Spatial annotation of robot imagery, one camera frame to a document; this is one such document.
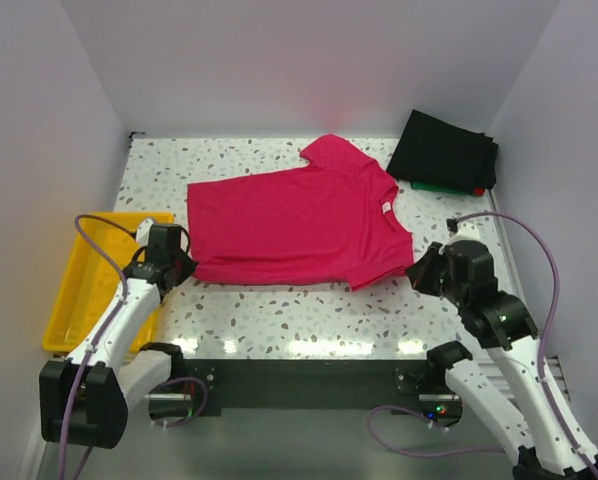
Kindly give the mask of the magenta t shirt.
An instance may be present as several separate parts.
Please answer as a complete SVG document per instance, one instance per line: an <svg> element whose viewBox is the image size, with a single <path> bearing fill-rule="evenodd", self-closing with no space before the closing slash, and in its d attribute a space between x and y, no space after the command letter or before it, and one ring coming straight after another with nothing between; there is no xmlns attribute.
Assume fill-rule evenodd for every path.
<svg viewBox="0 0 598 480"><path fill-rule="evenodd" d="M414 264L413 236L393 211L398 185L377 160L334 134L300 157L303 167L189 184L197 279L359 290Z"/></svg>

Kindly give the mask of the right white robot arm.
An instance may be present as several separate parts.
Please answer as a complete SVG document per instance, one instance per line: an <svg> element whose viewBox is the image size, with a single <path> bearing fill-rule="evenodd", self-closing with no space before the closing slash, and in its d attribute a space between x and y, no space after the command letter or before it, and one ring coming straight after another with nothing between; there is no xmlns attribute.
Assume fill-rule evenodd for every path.
<svg viewBox="0 0 598 480"><path fill-rule="evenodd" d="M516 479L598 479L598 448L540 357L523 301L499 289L494 260L476 240L432 243L408 268L413 289L453 304L464 328L498 367L511 396L484 376L459 341L426 354L431 374L458 394L499 442Z"/></svg>

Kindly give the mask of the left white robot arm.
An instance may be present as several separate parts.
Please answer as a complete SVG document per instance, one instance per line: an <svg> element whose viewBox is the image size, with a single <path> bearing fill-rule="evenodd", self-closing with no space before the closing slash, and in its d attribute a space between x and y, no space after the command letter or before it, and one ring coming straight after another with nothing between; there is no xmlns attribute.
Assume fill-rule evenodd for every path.
<svg viewBox="0 0 598 480"><path fill-rule="evenodd" d="M148 342L133 360L131 344L165 297L188 280L196 262L181 242L178 224L143 221L139 243L102 317L63 360L50 360L39 374L42 438L51 443L111 449L130 411L158 386L185 374L180 346Z"/></svg>

